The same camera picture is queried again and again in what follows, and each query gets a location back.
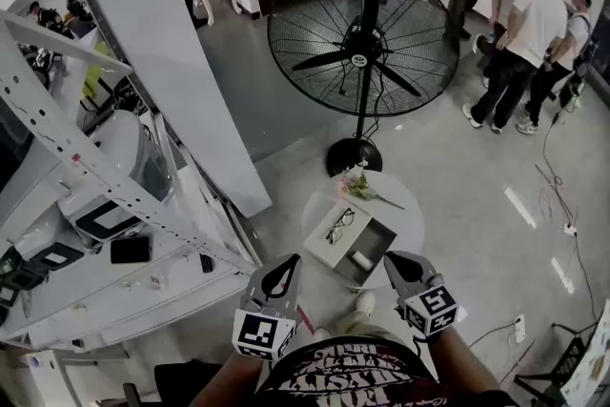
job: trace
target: eyeglasses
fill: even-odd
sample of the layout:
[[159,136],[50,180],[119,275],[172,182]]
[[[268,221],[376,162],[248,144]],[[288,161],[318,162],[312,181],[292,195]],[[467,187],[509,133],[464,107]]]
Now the eyeglasses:
[[341,228],[350,226],[354,222],[354,215],[356,213],[352,209],[346,209],[329,233],[326,234],[326,240],[331,246],[335,246],[337,241],[343,236]]

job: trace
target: fan stand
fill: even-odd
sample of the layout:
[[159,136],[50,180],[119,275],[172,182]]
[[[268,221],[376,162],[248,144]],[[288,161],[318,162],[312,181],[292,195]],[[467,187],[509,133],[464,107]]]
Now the fan stand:
[[[364,0],[360,27],[361,39],[370,39],[374,36],[378,11],[379,0]],[[326,153],[326,171],[329,176],[343,173],[362,163],[362,161],[366,161],[368,170],[381,172],[383,169],[383,158],[379,150],[373,143],[362,138],[366,106],[371,89],[373,64],[378,58],[378,53],[374,50],[374,43],[359,43],[359,47],[360,53],[351,58],[355,66],[363,69],[356,137],[341,139],[328,150]]]

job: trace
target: wall outlet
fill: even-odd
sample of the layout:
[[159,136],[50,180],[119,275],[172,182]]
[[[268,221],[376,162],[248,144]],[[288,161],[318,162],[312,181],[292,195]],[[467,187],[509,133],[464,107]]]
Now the wall outlet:
[[517,344],[525,340],[525,314],[518,315],[515,319],[515,342]]

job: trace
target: smartphone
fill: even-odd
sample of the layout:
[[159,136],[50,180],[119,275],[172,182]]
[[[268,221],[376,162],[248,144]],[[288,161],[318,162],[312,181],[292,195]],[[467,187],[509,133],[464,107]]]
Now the smartphone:
[[115,239],[111,242],[111,263],[147,263],[153,254],[151,244],[149,235]]

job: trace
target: white shoe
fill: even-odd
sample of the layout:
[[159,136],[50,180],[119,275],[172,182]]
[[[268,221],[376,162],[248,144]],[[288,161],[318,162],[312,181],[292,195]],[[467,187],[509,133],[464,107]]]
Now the white shoe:
[[482,124],[479,124],[475,119],[473,119],[473,115],[471,114],[472,106],[470,104],[464,104],[461,108],[461,111],[464,112],[466,118],[470,121],[470,125],[473,128],[480,128]]
[[519,131],[521,134],[531,136],[532,134],[536,134],[538,132],[538,127],[534,126],[532,121],[528,121],[522,124],[517,124],[517,131]]
[[485,37],[485,35],[484,34],[477,34],[475,36],[475,42],[473,43],[473,53],[474,54],[479,54],[480,53],[480,49],[478,48],[478,40],[481,37]]
[[315,342],[320,342],[320,341],[325,341],[326,339],[330,339],[331,333],[329,333],[326,329],[320,327],[319,329],[316,329],[314,332],[314,341]]
[[356,311],[363,312],[368,317],[371,316],[373,311],[375,310],[375,294],[371,291],[365,292],[364,294],[360,294],[356,301]]

